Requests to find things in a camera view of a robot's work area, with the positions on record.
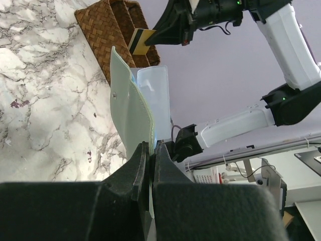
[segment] light green wallet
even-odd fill
[[[147,102],[132,81],[129,66],[112,47],[110,57],[110,111],[129,160],[138,144],[147,142],[154,153],[155,121]]]

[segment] brown woven basket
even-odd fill
[[[75,17],[109,84],[112,46],[131,68],[159,65],[155,46],[151,46],[146,55],[132,56],[128,50],[134,29],[148,29],[138,2],[101,0],[77,10]]]

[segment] marble surface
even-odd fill
[[[0,182],[102,180],[126,161],[74,17],[94,2],[0,1]]]

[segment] marble vein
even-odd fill
[[[0,182],[102,180],[126,162],[74,17],[94,2],[0,2]]]

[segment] robotic arm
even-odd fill
[[[180,130],[173,157],[181,162],[204,148],[255,129],[294,125],[321,102],[321,70],[295,18],[291,0],[199,0],[192,13],[188,0],[170,0],[147,45],[187,45],[196,30],[232,22],[240,26],[249,11],[266,38],[286,84],[243,111]]]

